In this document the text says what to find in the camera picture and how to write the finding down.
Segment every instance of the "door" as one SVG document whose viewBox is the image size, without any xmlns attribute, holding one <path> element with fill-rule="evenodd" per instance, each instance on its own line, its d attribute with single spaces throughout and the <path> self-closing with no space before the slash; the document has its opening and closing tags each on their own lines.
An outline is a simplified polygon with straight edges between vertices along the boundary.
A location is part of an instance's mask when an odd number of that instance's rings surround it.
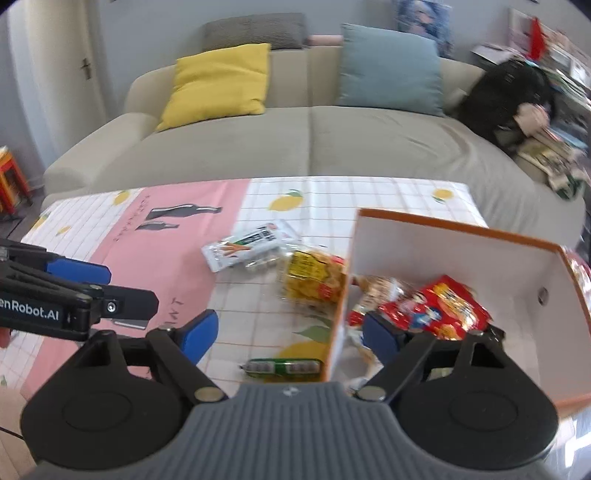
<svg viewBox="0 0 591 480">
<path fill-rule="evenodd" d="M 83 0 L 25 0 L 31 68 L 57 156 L 106 122 Z"/>
</svg>

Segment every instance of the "black backpack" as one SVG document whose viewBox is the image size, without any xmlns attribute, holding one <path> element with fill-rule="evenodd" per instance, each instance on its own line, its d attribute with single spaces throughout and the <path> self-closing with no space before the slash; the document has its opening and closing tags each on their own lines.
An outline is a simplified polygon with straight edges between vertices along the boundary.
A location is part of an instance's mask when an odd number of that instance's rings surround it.
<svg viewBox="0 0 591 480">
<path fill-rule="evenodd" d="M 548 76 L 522 60 L 508 60 L 493 67 L 477 82 L 460 104 L 457 119 L 493 145 L 508 151 L 525 139 L 513 120 L 522 103 L 542 105 L 550 120 L 554 118 L 554 90 Z M 499 141 L 496 133 L 500 129 L 517 131 L 513 145 Z"/>
</svg>

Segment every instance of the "blue pillow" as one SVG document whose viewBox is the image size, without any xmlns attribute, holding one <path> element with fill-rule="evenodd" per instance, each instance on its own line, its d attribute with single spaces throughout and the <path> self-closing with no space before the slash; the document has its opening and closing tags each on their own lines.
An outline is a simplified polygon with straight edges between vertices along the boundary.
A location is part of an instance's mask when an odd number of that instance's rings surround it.
<svg viewBox="0 0 591 480">
<path fill-rule="evenodd" d="M 343 37 L 338 105 L 443 116 L 441 60 L 433 40 L 349 24 Z"/>
</svg>

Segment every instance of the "gray striped pillow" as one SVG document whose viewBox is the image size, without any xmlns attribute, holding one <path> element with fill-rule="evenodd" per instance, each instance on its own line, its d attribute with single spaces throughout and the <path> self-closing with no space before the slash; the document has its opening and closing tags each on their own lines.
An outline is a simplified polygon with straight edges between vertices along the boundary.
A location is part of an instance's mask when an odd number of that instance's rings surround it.
<svg viewBox="0 0 591 480">
<path fill-rule="evenodd" d="M 265 14 L 224 18 L 204 25 L 203 51 L 270 43 L 272 50 L 297 50 L 306 40 L 304 14 Z"/>
</svg>

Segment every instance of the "poster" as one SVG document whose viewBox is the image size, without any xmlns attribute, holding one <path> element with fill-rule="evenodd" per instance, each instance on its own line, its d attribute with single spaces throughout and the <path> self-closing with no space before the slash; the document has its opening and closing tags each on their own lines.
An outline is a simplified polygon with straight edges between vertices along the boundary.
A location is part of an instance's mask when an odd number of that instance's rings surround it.
<svg viewBox="0 0 591 480">
<path fill-rule="evenodd" d="M 432 0 L 398 0 L 398 29 L 437 42 L 439 56 L 450 59 L 453 44 L 450 32 L 452 8 Z"/>
</svg>

